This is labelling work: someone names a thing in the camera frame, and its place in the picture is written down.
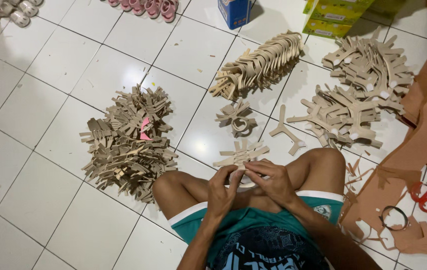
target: green shorts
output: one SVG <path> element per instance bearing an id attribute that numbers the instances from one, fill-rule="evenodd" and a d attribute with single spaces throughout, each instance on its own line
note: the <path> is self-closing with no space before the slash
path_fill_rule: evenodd
<path id="1" fill-rule="evenodd" d="M 308 206 L 312 207 L 313 210 L 324 216 L 325 219 L 332 224 L 337 224 L 340 210 L 344 204 L 343 195 L 311 190 L 297 191 L 297 195 L 305 201 Z M 206 211 L 207 202 L 202 202 L 184 210 L 169 219 L 168 222 L 172 229 L 174 229 L 187 244 L 190 244 L 202 220 L 204 220 Z M 213 262 L 218 251 L 223 247 L 231 234 L 248 228 L 263 226 L 274 226 L 289 230 L 303 236 L 314 246 L 317 246 L 301 223 L 286 209 L 282 209 L 282 211 L 274 214 L 257 208 L 247 207 L 231 211 L 223 219 L 217 230 L 215 239 L 210 246 L 207 257 L 208 265 Z"/>

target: finger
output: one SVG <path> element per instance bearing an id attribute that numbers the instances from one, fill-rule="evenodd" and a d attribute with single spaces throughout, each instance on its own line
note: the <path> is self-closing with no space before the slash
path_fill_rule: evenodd
<path id="1" fill-rule="evenodd" d="M 230 180 L 230 187 L 228 188 L 228 193 L 230 195 L 234 195 L 235 193 L 237 193 L 237 188 L 239 188 L 244 173 L 245 170 L 243 169 L 238 169 L 232 173 L 233 175 L 232 179 Z"/>
<path id="2" fill-rule="evenodd" d="M 251 161 L 249 163 L 252 163 L 254 165 L 262 165 L 262 166 L 267 166 L 270 168 L 275 168 L 276 165 L 272 162 L 270 162 L 269 160 L 259 160 L 259 161 Z"/>
<path id="3" fill-rule="evenodd" d="M 224 166 L 215 173 L 210 181 L 216 185 L 223 185 L 227 176 L 238 168 L 237 165 Z"/>
<path id="4" fill-rule="evenodd" d="M 262 160 L 260 160 L 261 162 L 266 162 L 266 163 L 270 163 L 272 165 L 274 165 L 273 162 L 271 162 L 270 160 L 266 159 L 266 158 L 262 158 Z"/>
<path id="5" fill-rule="evenodd" d="M 248 170 L 254 171 L 256 173 L 262 174 L 262 175 L 273 176 L 275 174 L 275 171 L 276 171 L 275 167 L 270 167 L 270 166 L 266 166 L 262 163 L 259 163 L 261 161 L 254 161 L 254 162 L 245 163 L 244 164 L 245 168 Z"/>
<path id="6" fill-rule="evenodd" d="M 263 188 L 265 186 L 265 179 L 260 177 L 258 174 L 256 174 L 252 170 L 246 170 L 245 175 L 252 180 L 252 182 L 256 183 L 260 188 Z"/>

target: person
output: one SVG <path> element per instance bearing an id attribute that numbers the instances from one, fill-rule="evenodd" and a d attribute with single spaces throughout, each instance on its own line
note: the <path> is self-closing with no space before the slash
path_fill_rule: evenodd
<path id="1" fill-rule="evenodd" d="M 338 150 L 237 168 L 222 167 L 210 181 L 168 171 L 154 182 L 158 206 L 188 244 L 178 270 L 324 270 L 325 258 L 337 270 L 381 269 L 335 226 L 345 182 Z M 244 174 L 258 187 L 237 192 Z"/>

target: pink sandal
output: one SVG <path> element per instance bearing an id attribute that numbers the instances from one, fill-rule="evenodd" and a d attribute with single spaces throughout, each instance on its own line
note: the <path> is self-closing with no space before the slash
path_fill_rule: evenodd
<path id="1" fill-rule="evenodd" d="M 140 16 L 145 12 L 145 6 L 141 0 L 128 0 L 128 3 L 133 9 L 133 14 Z"/>
<path id="2" fill-rule="evenodd" d="M 115 8 L 116 6 L 118 6 L 120 4 L 119 0 L 108 0 L 108 3 L 113 8 Z"/>
<path id="3" fill-rule="evenodd" d="M 160 15 L 157 0 L 147 0 L 145 2 L 145 10 L 151 19 L 156 19 Z"/>
<path id="4" fill-rule="evenodd" d="M 129 3 L 129 0 L 118 0 L 120 2 L 120 6 L 122 7 L 123 11 L 129 12 L 132 10 L 132 6 Z"/>
<path id="5" fill-rule="evenodd" d="M 179 6 L 179 0 L 162 0 L 160 13 L 165 22 L 171 23 L 175 20 L 175 12 Z"/>

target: knee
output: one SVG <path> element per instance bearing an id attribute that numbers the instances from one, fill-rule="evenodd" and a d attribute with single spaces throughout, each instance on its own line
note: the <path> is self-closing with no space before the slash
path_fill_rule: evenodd
<path id="1" fill-rule="evenodd" d="M 162 193 L 169 191 L 172 185 L 175 185 L 178 179 L 179 171 L 171 170 L 164 172 L 157 180 L 153 182 L 152 191 L 154 193 Z"/>
<path id="2" fill-rule="evenodd" d="M 315 161 L 320 163 L 338 164 L 345 167 L 345 158 L 342 153 L 334 148 L 314 148 L 309 150 L 315 157 Z"/>

